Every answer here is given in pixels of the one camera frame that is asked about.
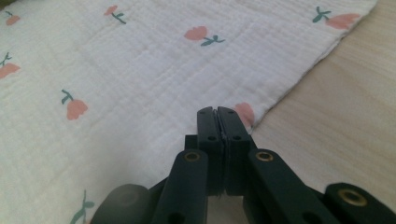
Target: floral pattern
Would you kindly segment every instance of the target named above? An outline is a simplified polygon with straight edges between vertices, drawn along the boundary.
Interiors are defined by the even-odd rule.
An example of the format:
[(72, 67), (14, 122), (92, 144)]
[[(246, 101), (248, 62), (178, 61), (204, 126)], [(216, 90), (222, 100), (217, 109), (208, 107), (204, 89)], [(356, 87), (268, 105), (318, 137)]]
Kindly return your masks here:
[(62, 104), (64, 105), (67, 100), (70, 100), (70, 102), (67, 104), (68, 119), (78, 119), (80, 115), (84, 114), (84, 112), (88, 110), (88, 107), (84, 102), (73, 99), (72, 95), (68, 91), (62, 90), (62, 92), (66, 94), (66, 96), (62, 99)]
[(186, 34), (184, 34), (184, 37), (186, 37), (189, 40), (206, 40), (206, 42), (202, 43), (201, 46), (208, 46), (213, 43), (221, 43), (224, 42), (225, 40), (219, 40), (219, 37), (217, 35), (213, 35), (212, 38), (208, 38), (207, 36), (207, 29), (204, 26), (198, 26), (198, 27), (193, 27), (189, 31), (187, 31)]
[(16, 64), (6, 63), (6, 61), (10, 59), (12, 58), (9, 57), (9, 52), (8, 52), (4, 60), (0, 62), (0, 64), (2, 65), (2, 67), (0, 68), (0, 78), (6, 77), (9, 74), (14, 73), (20, 69)]
[(326, 20), (326, 25), (331, 26), (334, 29), (339, 29), (339, 30), (346, 30), (349, 28), (351, 24), (355, 22), (355, 19), (359, 18), (361, 15), (356, 14), (356, 13), (347, 13), (347, 14), (342, 14), (338, 15), (335, 17), (329, 18), (327, 15), (332, 13), (331, 11), (320, 11), (320, 8), (317, 7), (317, 13), (318, 15), (312, 20), (313, 23), (316, 23), (318, 21), (321, 21), (321, 19)]
[(107, 11), (105, 12), (105, 16), (108, 16), (108, 15), (111, 15), (111, 16), (113, 16), (116, 20), (118, 20), (119, 22), (121, 22), (122, 24), (126, 24), (126, 22), (125, 21), (123, 21), (120, 17), (121, 16), (123, 16), (123, 13), (121, 12), (121, 13), (119, 13), (119, 14), (114, 14), (114, 11), (117, 9), (117, 6), (112, 6), (112, 7), (109, 7), (108, 9), (107, 9)]
[(8, 25), (8, 26), (13, 25), (15, 22), (17, 22), (20, 19), (19, 16), (12, 15), (12, 13), (10, 13), (9, 11), (6, 11), (6, 13), (9, 16), (8, 20), (6, 21), (6, 25)]
[(81, 223), (82, 224), (88, 224), (89, 222), (87, 222), (87, 212), (86, 209), (87, 208), (93, 208), (95, 206), (95, 203), (93, 202), (87, 202), (87, 190), (84, 190), (84, 198), (82, 200), (82, 207), (81, 209), (78, 210), (78, 212), (76, 212), (72, 218), (72, 220), (70, 221), (70, 224), (76, 224), (80, 219), (81, 219)]

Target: green stem print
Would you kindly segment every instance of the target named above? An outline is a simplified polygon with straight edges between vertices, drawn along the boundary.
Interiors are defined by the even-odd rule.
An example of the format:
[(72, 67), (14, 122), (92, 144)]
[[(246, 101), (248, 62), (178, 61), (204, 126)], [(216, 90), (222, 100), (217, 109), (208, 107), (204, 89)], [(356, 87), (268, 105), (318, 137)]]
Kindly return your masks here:
[(81, 209), (76, 212), (70, 221), (70, 224), (76, 224), (77, 221), (79, 221), (82, 218), (82, 224), (85, 224), (87, 222), (87, 213), (85, 211), (86, 208), (92, 208), (95, 206), (93, 202), (86, 202), (87, 199), (87, 190), (84, 190), (84, 199), (82, 200), (82, 207)]
[(205, 37), (204, 39), (207, 40), (206, 42), (202, 43), (201, 46), (207, 46), (207, 45), (211, 45), (213, 43), (221, 43), (225, 40), (219, 40), (219, 37), (217, 35), (213, 35), (212, 37), (213, 39), (207, 38)]
[(111, 15), (111, 16), (113, 16), (117, 21), (119, 21), (119, 22), (121, 22), (122, 24), (126, 24), (126, 22), (125, 21), (123, 21), (122, 19), (121, 19), (121, 16), (123, 16), (123, 13), (121, 12), (121, 13), (119, 13), (119, 14), (114, 14), (114, 11), (117, 9), (117, 6), (112, 6), (112, 7), (109, 7), (108, 9), (107, 9), (107, 11), (105, 12), (105, 16), (108, 16), (108, 15)]
[(11, 57), (8, 56), (9, 52), (7, 52), (6, 57), (4, 58), (4, 60), (2, 62), (0, 62), (0, 64), (2, 66), (6, 65), (6, 60), (10, 60), (12, 59)]
[(70, 99), (71, 101), (74, 101), (73, 96), (68, 91), (62, 90), (62, 92), (66, 94), (66, 96), (62, 99), (63, 105), (64, 105), (64, 103), (66, 103), (66, 101), (68, 99)]
[(122, 24), (126, 24), (126, 22), (125, 21), (123, 21), (120, 17), (121, 16), (123, 16), (123, 13), (121, 12), (121, 13), (119, 13), (119, 14), (114, 14), (114, 13), (111, 13), (111, 15), (114, 17), (114, 18), (116, 18), (118, 21), (120, 21)]
[(318, 22), (320, 21), (322, 18), (326, 19), (326, 21), (329, 19), (329, 17), (326, 16), (326, 14), (332, 13), (331, 11), (324, 11), (321, 12), (320, 8), (317, 7), (317, 13), (318, 15), (312, 20), (312, 22)]

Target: white fabric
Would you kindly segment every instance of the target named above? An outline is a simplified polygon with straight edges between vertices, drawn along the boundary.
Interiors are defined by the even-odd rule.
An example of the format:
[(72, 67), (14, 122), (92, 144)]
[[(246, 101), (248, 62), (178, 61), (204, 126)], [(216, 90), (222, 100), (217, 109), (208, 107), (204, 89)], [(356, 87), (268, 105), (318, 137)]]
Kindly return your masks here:
[[(184, 135), (196, 133), (197, 110), (239, 108), (254, 126), (375, 2), (41, 0), (6, 7), (0, 60), (9, 53), (5, 64), (13, 67), (0, 78), (0, 223), (82, 223), (72, 219), (84, 190), (94, 202), (85, 210), (89, 220), (115, 187), (153, 186), (169, 174)], [(112, 6), (115, 16), (104, 15)], [(329, 20), (359, 17), (334, 28), (324, 17), (313, 22), (317, 7), (331, 12)], [(200, 26), (224, 41), (202, 47), (206, 40), (186, 35)], [(67, 117), (72, 101), (61, 103), (62, 90), (72, 95), (71, 107), (78, 100), (87, 106), (77, 119)]]

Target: wooden table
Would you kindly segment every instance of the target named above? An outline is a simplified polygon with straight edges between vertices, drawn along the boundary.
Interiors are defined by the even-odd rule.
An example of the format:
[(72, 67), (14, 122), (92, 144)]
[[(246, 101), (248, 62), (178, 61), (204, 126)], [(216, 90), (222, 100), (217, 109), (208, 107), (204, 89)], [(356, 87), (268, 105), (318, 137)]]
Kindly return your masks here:
[[(396, 1), (372, 13), (262, 120), (258, 147), (307, 186), (366, 189), (396, 212)], [(209, 199), (208, 223), (248, 223), (241, 198)]]

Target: pink tulip print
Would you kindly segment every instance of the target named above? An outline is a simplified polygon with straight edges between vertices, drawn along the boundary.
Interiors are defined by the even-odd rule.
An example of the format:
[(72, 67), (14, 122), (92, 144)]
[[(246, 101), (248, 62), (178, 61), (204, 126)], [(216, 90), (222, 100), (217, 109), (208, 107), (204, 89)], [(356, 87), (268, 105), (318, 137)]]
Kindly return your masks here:
[(254, 112), (248, 103), (237, 104), (234, 109), (245, 127), (249, 128), (254, 124)]
[(193, 27), (189, 31), (187, 31), (186, 34), (184, 34), (184, 37), (186, 37), (189, 40), (206, 40), (206, 42), (202, 43), (201, 46), (208, 46), (213, 43), (221, 43), (224, 42), (225, 40), (219, 40), (219, 37), (217, 35), (213, 35), (212, 38), (208, 38), (207, 36), (207, 29), (204, 26), (198, 26), (198, 27)]
[(356, 13), (347, 13), (334, 17), (329, 17), (329, 14), (332, 12), (320, 11), (319, 7), (317, 7), (317, 13), (318, 15), (312, 20), (313, 23), (319, 22), (324, 18), (326, 20), (326, 25), (339, 30), (348, 29), (353, 23), (355, 23), (355, 20), (361, 16)]
[(15, 73), (20, 69), (19, 66), (17, 66), (14, 63), (6, 63), (7, 60), (12, 59), (9, 57), (9, 52), (7, 53), (6, 57), (2, 62), (0, 62), (1, 68), (0, 68), (0, 79), (3, 77), (8, 76), (9, 74)]
[(105, 15), (105, 16), (111, 15), (112, 17), (114, 17), (116, 20), (118, 20), (118, 21), (121, 22), (122, 24), (126, 24), (126, 22), (123, 21), (122, 18), (121, 18), (121, 16), (124, 15), (122, 12), (119, 13), (119, 14), (114, 14), (114, 11), (116, 11), (116, 9), (117, 9), (117, 6), (109, 7), (109, 8), (107, 9), (107, 11), (105, 12), (104, 15)]
[(6, 21), (7, 26), (13, 25), (15, 22), (21, 19), (21, 17), (19, 16), (12, 15), (12, 13), (10, 13), (9, 11), (6, 11), (6, 13), (9, 16), (8, 20)]
[(62, 92), (66, 94), (62, 99), (62, 104), (64, 105), (67, 100), (70, 100), (67, 104), (67, 119), (78, 119), (80, 115), (84, 114), (84, 112), (88, 110), (88, 107), (84, 102), (74, 99), (68, 91), (62, 90)]

